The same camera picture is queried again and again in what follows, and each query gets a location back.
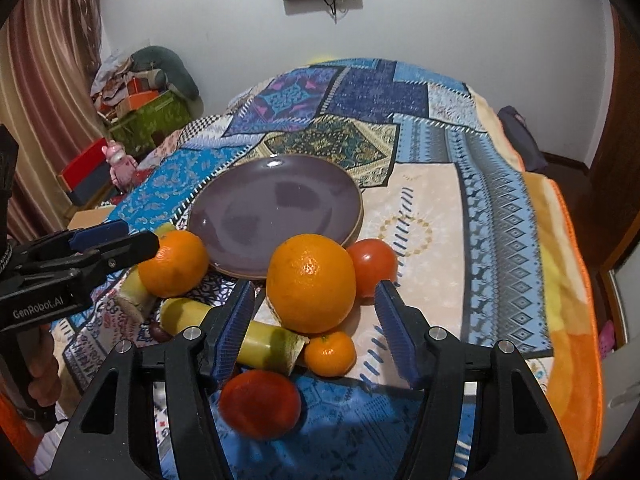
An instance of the wooden floor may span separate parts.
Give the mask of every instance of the wooden floor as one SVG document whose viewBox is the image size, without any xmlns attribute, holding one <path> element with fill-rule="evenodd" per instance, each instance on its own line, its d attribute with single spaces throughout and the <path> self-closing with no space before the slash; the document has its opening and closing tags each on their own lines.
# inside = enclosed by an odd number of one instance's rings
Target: wooden floor
<svg viewBox="0 0 640 480">
<path fill-rule="evenodd" d="M 545 174 L 558 183 L 574 222 L 578 246 L 591 275 L 596 322 L 600 331 L 607 319 L 610 319 L 610 312 L 604 300 L 602 285 L 597 279 L 597 271 L 617 240 L 613 240 L 607 229 L 596 220 L 598 215 L 594 214 L 593 190 L 583 171 L 550 162 Z"/>
</svg>

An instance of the human hand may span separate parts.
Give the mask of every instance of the human hand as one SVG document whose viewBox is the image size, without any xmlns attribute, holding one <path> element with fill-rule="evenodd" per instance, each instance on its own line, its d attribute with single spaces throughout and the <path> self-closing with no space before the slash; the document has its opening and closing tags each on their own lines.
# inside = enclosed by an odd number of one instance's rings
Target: human hand
<svg viewBox="0 0 640 480">
<path fill-rule="evenodd" d="M 49 329 L 49 324 L 41 325 L 40 347 L 29 364 L 33 381 L 29 384 L 28 392 L 43 408 L 55 404 L 62 393 L 58 361 L 53 355 L 53 336 Z"/>
</svg>

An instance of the patterned tablecloth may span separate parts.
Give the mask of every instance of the patterned tablecloth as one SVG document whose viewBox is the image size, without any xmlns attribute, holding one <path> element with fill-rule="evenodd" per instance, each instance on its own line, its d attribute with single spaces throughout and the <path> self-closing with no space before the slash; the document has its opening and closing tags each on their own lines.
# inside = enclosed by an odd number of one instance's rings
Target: patterned tablecloth
<svg viewBox="0 0 640 480">
<path fill-rule="evenodd" d="M 398 287 L 431 324 L 490 346 L 512 341 L 527 358 L 588 476 L 600 434 L 601 383 L 588 275 L 555 184 L 523 173 L 520 157 L 484 99 L 464 83 L 402 62 L 345 59 L 292 70 L 235 98 L 222 116 L 189 124 L 181 146 L 111 215 L 133 230 L 184 228 L 194 197 L 233 164 L 273 153 L 323 156 L 363 189 L 360 238 L 398 255 Z M 54 329 L 67 410 L 121 338 L 151 343 L 113 301 L 121 276 L 95 306 Z M 233 280 L 210 273 L 190 293 L 223 303 Z M 275 322 L 263 305 L 257 319 Z M 420 405 L 398 377 L 370 306 L 343 329 L 358 359 L 338 383 L 294 375 L 304 397 L 295 434 L 249 442 L 212 410 L 238 479 L 378 479 L 394 476 Z M 451 477 L 466 471 L 475 385 L 466 388 Z M 162 468 L 176 478 L 169 429 L 156 395 Z"/>
</svg>

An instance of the purple plate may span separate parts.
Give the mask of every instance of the purple plate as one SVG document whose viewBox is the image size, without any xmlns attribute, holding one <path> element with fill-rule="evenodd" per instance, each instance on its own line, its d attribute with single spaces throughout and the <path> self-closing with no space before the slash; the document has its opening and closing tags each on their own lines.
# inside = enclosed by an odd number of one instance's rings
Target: purple plate
<svg viewBox="0 0 640 480">
<path fill-rule="evenodd" d="M 309 155 L 276 155 L 225 171 L 198 195 L 187 229 L 223 274 L 263 280 L 273 251 L 315 233 L 349 242 L 362 222 L 357 184 L 339 166 Z"/>
</svg>

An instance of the curtain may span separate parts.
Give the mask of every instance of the curtain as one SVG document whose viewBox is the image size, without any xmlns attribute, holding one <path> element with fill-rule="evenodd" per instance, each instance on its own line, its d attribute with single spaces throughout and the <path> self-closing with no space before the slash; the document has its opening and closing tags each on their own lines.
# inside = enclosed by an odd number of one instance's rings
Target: curtain
<svg viewBox="0 0 640 480">
<path fill-rule="evenodd" d="M 56 176 L 104 131 L 89 88 L 99 66 L 99 0 L 20 0 L 0 29 L 0 123 L 20 145 L 8 231 L 66 227 Z"/>
</svg>

